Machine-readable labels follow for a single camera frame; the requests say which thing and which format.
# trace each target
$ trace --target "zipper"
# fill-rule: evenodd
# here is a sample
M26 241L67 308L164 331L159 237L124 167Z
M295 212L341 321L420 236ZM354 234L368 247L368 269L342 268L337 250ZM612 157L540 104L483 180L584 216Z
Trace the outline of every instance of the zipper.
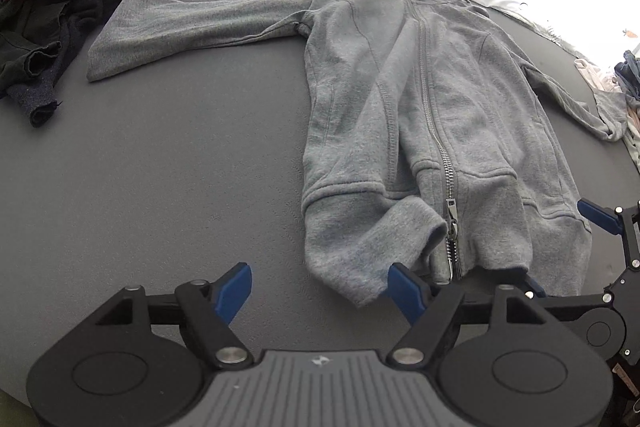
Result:
M425 27L424 20L418 14L414 4L411 0L406 0L409 8L418 21L420 26L420 47L419 47L419 63L420 63L420 85L422 87L422 108L424 109L424 116L427 120L427 128L433 136L438 151L440 152L440 158L442 159L442 165L444 168L445 182L446 182L446 218L449 224L449 230L447 237L445 238L445 246L447 249L447 261L449 262L449 280L458 280L462 277L462 267L460 266L460 253L458 251L458 232L460 225L458 223L458 207L456 205L456 198L454 197L455 188L455 171L453 170L453 163L451 162L451 156L449 152L442 144L438 131L436 130L435 123L433 121L433 113L431 112L431 102L427 89L427 78L425 73L425 58L424 50L426 47Z

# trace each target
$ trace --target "white garment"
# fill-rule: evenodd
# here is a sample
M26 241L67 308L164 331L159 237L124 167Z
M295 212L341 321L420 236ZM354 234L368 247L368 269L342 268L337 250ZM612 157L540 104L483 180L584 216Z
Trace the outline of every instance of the white garment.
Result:
M591 86L591 89L609 92L623 92L616 81L616 73L613 71L604 73L599 67L594 66L583 58L577 58L574 60L574 64L575 68L580 71L580 74L587 84ZM626 114L626 131L622 135L622 141L624 142L631 159L636 164L636 168L640 171L640 132L638 132L638 128L636 127L636 122L629 115L629 111L634 110L631 107L628 107Z
M616 81L616 73L613 71L603 72L599 67L594 66L584 58L574 60L575 67L582 77L593 89L609 92L622 92Z

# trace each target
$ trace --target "hoodie's right sleeve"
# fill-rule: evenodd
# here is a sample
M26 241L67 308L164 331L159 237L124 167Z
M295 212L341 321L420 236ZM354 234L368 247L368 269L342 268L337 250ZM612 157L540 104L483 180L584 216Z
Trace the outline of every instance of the hoodie's right sleeve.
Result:
M298 34L312 0L123 0L88 53L90 82L186 50Z

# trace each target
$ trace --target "metal zipper teeth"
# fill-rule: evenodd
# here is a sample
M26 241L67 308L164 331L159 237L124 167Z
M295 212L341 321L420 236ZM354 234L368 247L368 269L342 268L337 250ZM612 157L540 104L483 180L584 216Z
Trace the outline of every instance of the metal zipper teeth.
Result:
M410 7L411 12L413 13L415 19L418 21L420 25L420 47L419 47L419 62L420 62L420 85L422 86L422 108L424 110L424 116L427 121L427 128L433 136L434 141L436 142L436 146L438 147L438 151L440 152L440 157L442 158L442 165L444 167L444 175L445 182L447 186L447 199L453 199L453 188L455 181L455 172L453 170L453 163L451 162L451 157L449 156L449 152L444 147L440 140L440 136L438 135L438 131L436 130L435 123L433 121L433 113L431 112L431 102L429 100L429 95L427 91L427 79L424 71L424 49L426 46L425 42L425 29L424 29L424 21L418 15L418 12L415 10L414 4L411 0L406 0L407 4ZM449 261L449 270L450 270L450 279L460 279L462 276L462 270L460 267L460 256L458 255L458 242L456 238L447 237L445 241L445 246L447 249L447 260Z

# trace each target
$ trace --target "hoodie sleeve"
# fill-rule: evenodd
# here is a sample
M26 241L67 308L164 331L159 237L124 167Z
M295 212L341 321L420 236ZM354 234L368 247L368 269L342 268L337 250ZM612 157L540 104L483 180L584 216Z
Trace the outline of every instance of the hoodie sleeve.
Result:
M88 52L100 80L169 55L298 34L312 0L123 0Z
M577 102L555 79L535 67L525 52L501 28L497 28L492 34L522 70L531 89L551 96L565 113L598 139L615 142L622 138L626 132L626 101L622 93L592 89L598 112L593 114L586 103Z

